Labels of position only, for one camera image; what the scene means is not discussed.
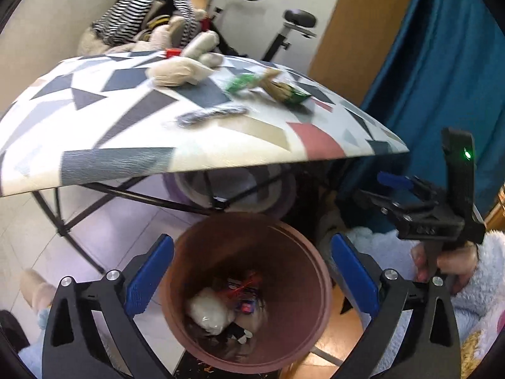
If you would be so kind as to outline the person right hand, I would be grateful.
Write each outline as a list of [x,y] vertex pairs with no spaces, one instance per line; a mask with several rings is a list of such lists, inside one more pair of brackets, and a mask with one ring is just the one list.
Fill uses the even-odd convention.
[[[427,243],[418,243],[411,249],[411,257],[416,268],[416,281],[427,282],[430,278],[429,260],[426,254]],[[456,295],[470,281],[478,266],[477,245],[465,243],[454,251],[441,251],[435,260],[436,268],[444,275],[453,275],[451,294]]]

